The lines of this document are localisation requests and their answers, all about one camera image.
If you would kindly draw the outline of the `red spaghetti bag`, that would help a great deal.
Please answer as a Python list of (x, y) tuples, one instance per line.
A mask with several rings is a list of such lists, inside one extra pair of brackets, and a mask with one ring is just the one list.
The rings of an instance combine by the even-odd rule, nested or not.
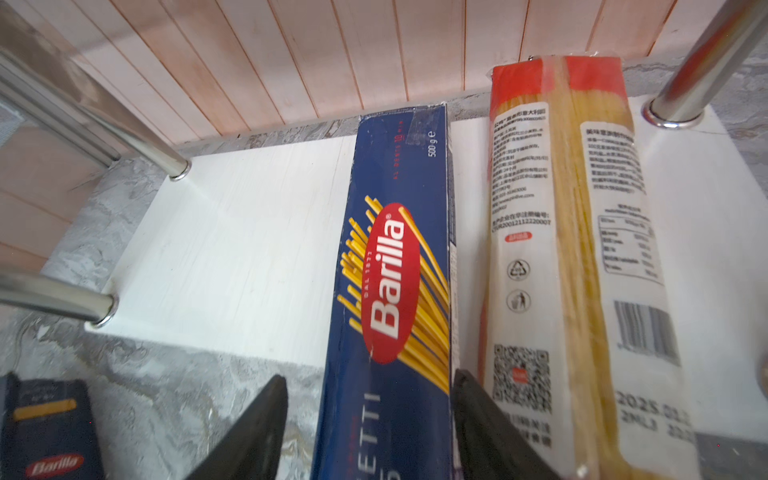
[(483, 386), (544, 474), (698, 478), (620, 60), (548, 56), (491, 79)]

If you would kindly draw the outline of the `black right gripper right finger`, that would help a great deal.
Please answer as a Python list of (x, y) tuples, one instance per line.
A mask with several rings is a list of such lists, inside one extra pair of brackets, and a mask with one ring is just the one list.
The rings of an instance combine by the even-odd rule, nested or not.
[(455, 371), (451, 404), (465, 479), (560, 479), (471, 372)]

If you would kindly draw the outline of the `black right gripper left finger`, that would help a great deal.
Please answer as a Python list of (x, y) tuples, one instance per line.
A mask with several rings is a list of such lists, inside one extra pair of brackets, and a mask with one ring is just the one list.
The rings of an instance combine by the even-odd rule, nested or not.
[(275, 479), (288, 413), (286, 378), (274, 375), (188, 479)]

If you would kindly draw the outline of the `blue Barilla rigatoni box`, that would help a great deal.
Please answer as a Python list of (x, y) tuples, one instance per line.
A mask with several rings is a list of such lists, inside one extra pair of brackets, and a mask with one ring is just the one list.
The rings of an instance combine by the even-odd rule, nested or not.
[(1, 477), (106, 477), (84, 381), (1, 377)]

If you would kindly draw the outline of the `blue Barilla spaghetti bag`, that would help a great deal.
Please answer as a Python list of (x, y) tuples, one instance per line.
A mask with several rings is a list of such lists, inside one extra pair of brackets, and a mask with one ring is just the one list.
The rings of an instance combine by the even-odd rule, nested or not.
[(314, 479), (449, 479), (456, 243), (447, 108), (360, 120)]

